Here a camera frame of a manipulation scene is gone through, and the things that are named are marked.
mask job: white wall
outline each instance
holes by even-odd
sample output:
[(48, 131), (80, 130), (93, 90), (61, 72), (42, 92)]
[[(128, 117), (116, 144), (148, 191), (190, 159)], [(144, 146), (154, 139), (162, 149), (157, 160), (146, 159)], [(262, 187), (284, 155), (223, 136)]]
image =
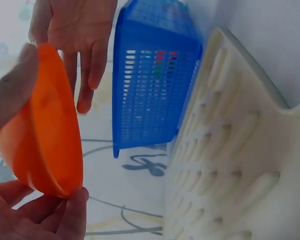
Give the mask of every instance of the white wall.
[(207, 37), (227, 27), (291, 106), (300, 102), (300, 0), (186, 0)]

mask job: grater hole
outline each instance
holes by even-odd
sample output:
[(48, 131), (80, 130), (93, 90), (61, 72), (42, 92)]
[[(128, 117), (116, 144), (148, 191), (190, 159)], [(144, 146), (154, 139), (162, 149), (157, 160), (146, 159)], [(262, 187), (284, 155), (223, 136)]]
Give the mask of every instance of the grater hole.
[(190, 209), (192, 208), (192, 206), (193, 206), (192, 202), (189, 202), (187, 204), (187, 208), (183, 211), (181, 216), (184, 217), (185, 215), (187, 215), (189, 213)]
[(211, 134), (207, 133), (203, 136), (203, 138), (200, 141), (200, 144), (198, 145), (199, 149), (195, 150), (197, 152), (195, 161), (198, 162), (200, 159), (202, 159), (202, 156), (207, 149), (209, 143), (211, 141)]
[(185, 231), (184, 227), (181, 227), (180, 230), (179, 230), (179, 231), (177, 232), (177, 234), (175, 235), (175, 238), (176, 238), (176, 239), (180, 238), (181, 235), (184, 234), (184, 231)]
[(198, 145), (198, 139), (195, 139), (194, 141), (191, 142), (190, 150), (188, 153), (188, 157), (186, 158), (186, 161), (190, 162), (193, 158), (193, 155), (195, 153), (195, 149), (197, 148)]
[(175, 202), (176, 199), (177, 199), (177, 196), (178, 196), (178, 194), (175, 193), (175, 194), (174, 194), (174, 197), (173, 197), (172, 200), (171, 200), (171, 205), (174, 204), (174, 202)]
[(184, 202), (184, 197), (182, 196), (182, 197), (180, 197), (179, 201), (177, 202), (175, 209), (178, 210), (181, 207), (183, 202)]
[(191, 211), (191, 215), (189, 215), (190, 218), (190, 224), (194, 225), (196, 224), (200, 219), (202, 219), (204, 217), (205, 214), (205, 210), (203, 208), (200, 209), (193, 209), (193, 211)]
[(185, 144), (185, 147), (184, 147), (184, 150), (183, 150), (182, 154), (180, 154), (180, 156), (181, 156), (181, 161), (184, 160), (185, 155), (186, 155), (186, 153), (187, 153), (187, 151), (188, 151), (188, 147), (189, 147), (189, 143), (187, 142), (187, 143)]
[(218, 115), (226, 117), (232, 109), (236, 97), (239, 95), (239, 89), (242, 82), (242, 74), (239, 72), (232, 73), (230, 81), (222, 93), (222, 103), (218, 109)]
[(249, 138), (254, 133), (257, 124), (259, 121), (259, 113), (258, 112), (251, 112), (247, 114), (243, 122), (240, 124), (239, 129), (236, 130), (229, 140), (229, 149), (226, 152), (226, 155), (229, 157), (233, 157), (236, 155), (247, 143)]
[(198, 184), (199, 180), (202, 177), (202, 172), (201, 171), (197, 171), (195, 173), (194, 179), (193, 179), (193, 183), (190, 185), (189, 189), (187, 190), (188, 192), (191, 192), (195, 186)]
[(227, 176), (223, 184), (215, 189), (215, 198), (217, 201), (223, 201), (230, 196), (239, 186), (242, 173), (240, 170), (234, 171)]
[(180, 170), (180, 173), (179, 173), (179, 175), (177, 176), (177, 178), (175, 179), (175, 185), (177, 185), (178, 183), (179, 183), (179, 181), (180, 181), (180, 179), (181, 179), (181, 176), (182, 176), (182, 170)]
[(227, 55), (228, 55), (228, 50), (226, 48), (221, 48), (218, 50), (207, 82), (207, 86), (209, 88), (212, 89), (217, 84), (217, 81), (219, 80), (219, 76), (222, 71)]
[(207, 237), (217, 231), (223, 225), (223, 218), (218, 217), (208, 223), (204, 223), (197, 229), (198, 234), (202, 237)]
[(206, 115), (204, 116), (203, 118), (203, 125), (207, 125), (212, 119), (213, 119), (213, 116), (214, 116), (214, 113), (217, 109), (217, 106), (220, 102), (220, 98), (221, 98), (221, 92), (214, 92), (210, 101), (209, 101), (209, 104), (207, 105), (207, 108), (206, 108)]
[(231, 133), (231, 125), (222, 126), (216, 133), (213, 134), (211, 141), (209, 142), (205, 156), (207, 160), (213, 161), (215, 157), (223, 150)]
[(279, 171), (271, 171), (254, 181), (239, 203), (241, 211), (246, 211), (264, 199), (277, 185), (280, 175)]
[(214, 185), (218, 176), (217, 171), (212, 171), (206, 176), (202, 176), (202, 179), (199, 181), (199, 187), (197, 193), (200, 197), (204, 196)]
[(205, 70), (202, 74), (200, 81), (202, 82), (202, 87), (200, 89), (200, 92), (198, 94), (199, 100), (202, 101), (203, 99), (206, 98), (207, 93), (208, 93), (208, 88), (207, 88), (207, 81), (209, 78), (210, 72), (208, 70)]
[(189, 135), (194, 120), (195, 120), (195, 114), (192, 113), (191, 116), (190, 116), (189, 121), (187, 122), (186, 129), (184, 131), (185, 132), (185, 135), (184, 135), (185, 137), (187, 137)]
[(199, 114), (198, 116), (196, 117), (196, 121), (195, 121), (195, 124), (193, 125), (193, 131), (197, 131), (199, 128), (200, 128), (200, 121), (202, 119), (204, 119), (205, 117), (205, 113), (206, 113), (206, 105), (205, 104), (200, 104), (200, 107), (199, 107)]
[(186, 184), (186, 182), (188, 181), (188, 178), (190, 176), (190, 171), (187, 171), (186, 173), (184, 173), (184, 179), (181, 182), (180, 188), (183, 188), (184, 185)]

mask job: fingernail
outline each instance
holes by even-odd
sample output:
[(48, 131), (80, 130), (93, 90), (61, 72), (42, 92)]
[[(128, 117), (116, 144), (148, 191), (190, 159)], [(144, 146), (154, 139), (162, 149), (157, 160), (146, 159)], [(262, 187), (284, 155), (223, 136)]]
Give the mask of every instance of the fingernail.
[(88, 199), (89, 199), (89, 192), (88, 192), (88, 190), (84, 187), (84, 188), (82, 188), (82, 191), (84, 192), (84, 196), (85, 196), (86, 201), (88, 201)]
[(33, 48), (34, 46), (30, 43), (26, 43), (23, 45), (22, 50), (20, 52), (18, 62), (19, 64), (28, 62), (33, 56)]

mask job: basket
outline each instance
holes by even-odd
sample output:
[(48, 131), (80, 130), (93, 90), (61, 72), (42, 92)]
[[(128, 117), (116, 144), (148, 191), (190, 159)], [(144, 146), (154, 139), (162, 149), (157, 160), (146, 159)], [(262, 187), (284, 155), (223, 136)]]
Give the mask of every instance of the basket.
[(178, 0), (131, 0), (121, 9), (113, 55), (115, 158), (120, 149), (173, 139), (202, 53), (202, 39)]

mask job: plastic bowl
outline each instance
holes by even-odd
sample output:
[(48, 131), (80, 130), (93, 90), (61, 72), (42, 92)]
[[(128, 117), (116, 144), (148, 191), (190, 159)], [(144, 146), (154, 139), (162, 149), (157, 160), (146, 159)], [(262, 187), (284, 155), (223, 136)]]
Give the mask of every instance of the plastic bowl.
[(22, 110), (0, 130), (0, 156), (24, 184), (68, 198), (83, 183), (76, 108), (57, 51), (45, 43), (38, 52), (36, 85)]

